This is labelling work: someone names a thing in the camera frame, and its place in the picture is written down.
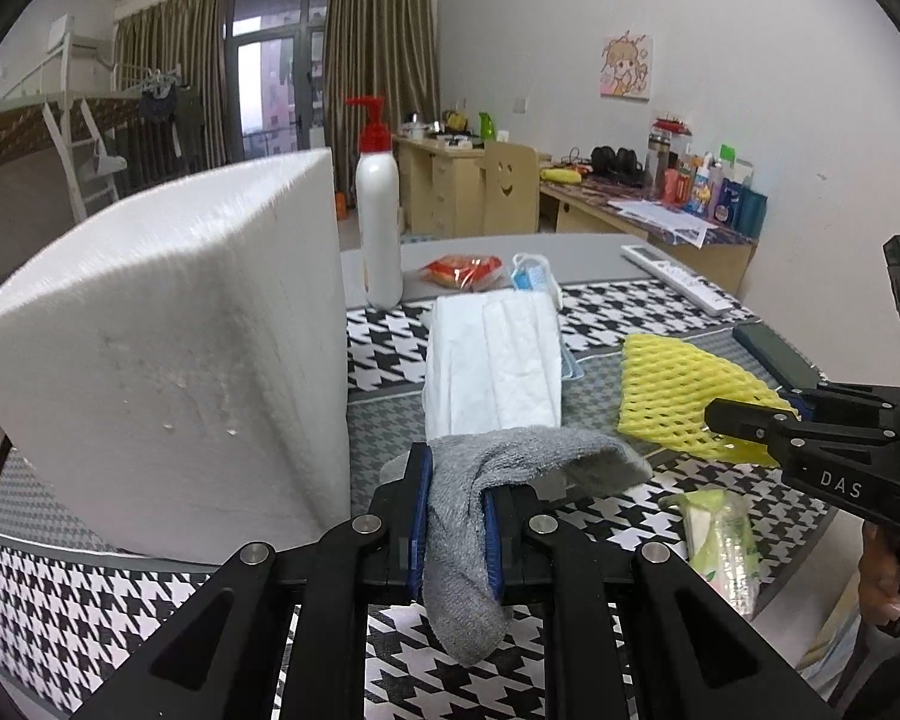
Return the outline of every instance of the green plastic bag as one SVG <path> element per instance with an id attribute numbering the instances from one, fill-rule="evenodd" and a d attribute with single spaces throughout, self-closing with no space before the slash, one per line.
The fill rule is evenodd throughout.
<path id="1" fill-rule="evenodd" d="M 760 590 L 760 554 L 746 498 L 729 490 L 695 490 L 660 504 L 682 511 L 693 570 L 741 617 L 751 619 Z"/>

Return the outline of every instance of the anime poster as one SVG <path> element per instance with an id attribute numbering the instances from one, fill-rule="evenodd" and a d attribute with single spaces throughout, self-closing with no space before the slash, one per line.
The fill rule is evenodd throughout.
<path id="1" fill-rule="evenodd" d="M 631 35 L 604 41 L 600 71 L 600 94 L 607 98 L 650 99 L 650 73 L 653 71 L 653 38 Z"/>

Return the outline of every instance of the wooden chair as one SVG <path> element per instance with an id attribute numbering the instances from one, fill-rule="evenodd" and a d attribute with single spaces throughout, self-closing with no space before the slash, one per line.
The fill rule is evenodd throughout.
<path id="1" fill-rule="evenodd" d="M 529 146 L 496 141 L 485 143 L 484 151 L 484 235 L 535 233 L 540 222 L 540 165 L 536 151 Z"/>

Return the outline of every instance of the blue face mask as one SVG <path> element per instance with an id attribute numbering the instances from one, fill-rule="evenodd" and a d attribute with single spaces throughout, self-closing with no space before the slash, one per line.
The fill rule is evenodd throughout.
<path id="1" fill-rule="evenodd" d="M 548 293 L 554 301 L 554 307 L 559 313 L 563 308 L 563 293 L 560 291 L 560 285 L 554 278 L 553 272 L 550 270 L 550 262 L 546 257 L 539 254 L 516 254 L 514 256 L 514 273 L 511 274 L 511 282 L 516 290 L 524 292 L 540 292 Z M 577 358 L 573 356 L 566 343 L 560 341 L 560 352 L 562 353 L 562 376 L 563 381 L 576 381 L 583 379 L 583 369 Z"/>

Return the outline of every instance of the yellow foam net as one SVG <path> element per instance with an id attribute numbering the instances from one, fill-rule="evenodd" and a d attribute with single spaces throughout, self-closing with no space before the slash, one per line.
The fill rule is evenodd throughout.
<path id="1" fill-rule="evenodd" d="M 765 446 L 704 429 L 703 410 L 716 398 L 794 411 L 752 373 L 691 343 L 626 337 L 620 433 L 703 460 L 776 466 Z"/>

